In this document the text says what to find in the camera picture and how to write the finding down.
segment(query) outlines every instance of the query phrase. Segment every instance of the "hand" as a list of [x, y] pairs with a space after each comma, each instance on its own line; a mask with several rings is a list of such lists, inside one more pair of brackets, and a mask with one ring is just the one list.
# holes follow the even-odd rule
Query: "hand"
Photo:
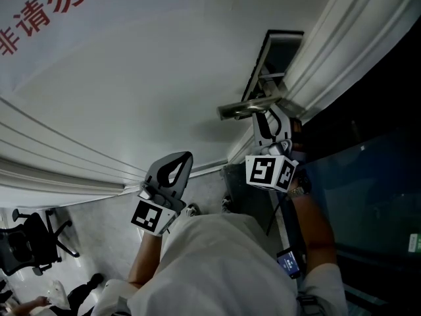
[[35, 299], [35, 302], [38, 307], [46, 307], [47, 305], [50, 304], [50, 302], [48, 302], [48, 298], [46, 298], [45, 296], [38, 296]]
[[288, 191], [295, 190], [298, 187], [298, 178], [294, 178], [289, 185]]

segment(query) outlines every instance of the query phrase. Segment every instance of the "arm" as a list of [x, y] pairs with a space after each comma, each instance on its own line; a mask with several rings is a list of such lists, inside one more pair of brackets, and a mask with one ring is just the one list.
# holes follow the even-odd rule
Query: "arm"
[[[291, 190], [297, 182], [291, 183]], [[309, 195], [292, 199], [307, 247], [307, 274], [324, 263], [336, 264], [335, 239], [329, 222]]]
[[141, 288], [148, 282], [159, 265], [162, 238], [148, 233], [143, 235], [139, 252], [129, 273], [128, 282], [136, 288]]
[[44, 296], [38, 296], [31, 302], [20, 304], [17, 307], [14, 307], [12, 309], [12, 314], [14, 316], [27, 316], [36, 307], [45, 307], [46, 305], [49, 305], [48, 299]]

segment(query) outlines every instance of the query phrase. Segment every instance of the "green label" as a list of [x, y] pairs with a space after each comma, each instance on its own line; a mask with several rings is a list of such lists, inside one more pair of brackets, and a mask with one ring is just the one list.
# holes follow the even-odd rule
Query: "green label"
[[421, 234], [411, 234], [409, 236], [408, 251], [411, 253], [421, 253]]

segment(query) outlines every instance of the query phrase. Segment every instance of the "white banner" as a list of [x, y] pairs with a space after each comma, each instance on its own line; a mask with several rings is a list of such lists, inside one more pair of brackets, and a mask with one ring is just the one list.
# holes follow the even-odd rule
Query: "white banner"
[[191, 1], [0, 0], [0, 95], [110, 28], [156, 18]]

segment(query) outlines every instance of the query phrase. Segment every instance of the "white floor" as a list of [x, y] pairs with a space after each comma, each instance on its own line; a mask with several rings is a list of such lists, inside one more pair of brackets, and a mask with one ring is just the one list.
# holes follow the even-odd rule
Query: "white floor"
[[[204, 213], [216, 213], [225, 193], [224, 179], [219, 172], [214, 172], [191, 179], [182, 199], [187, 204], [196, 203]], [[130, 223], [138, 202], [134, 193], [56, 209], [56, 215], [51, 217], [53, 229], [67, 219], [72, 220], [73, 226], [66, 228], [61, 241], [80, 252], [81, 256], [74, 259], [60, 250], [62, 262], [53, 264], [53, 268], [43, 276], [36, 276], [28, 267], [7, 277], [16, 297], [21, 302], [27, 302], [37, 296], [45, 296], [52, 280], [60, 280], [69, 293], [95, 273], [103, 273], [106, 280], [125, 279], [141, 242], [139, 230]], [[12, 221], [11, 209], [3, 211], [7, 218], [4, 222], [9, 228], [22, 222]], [[44, 219], [44, 212], [39, 213]], [[102, 287], [98, 287], [91, 293], [81, 306], [79, 315], [95, 304], [101, 290]]]

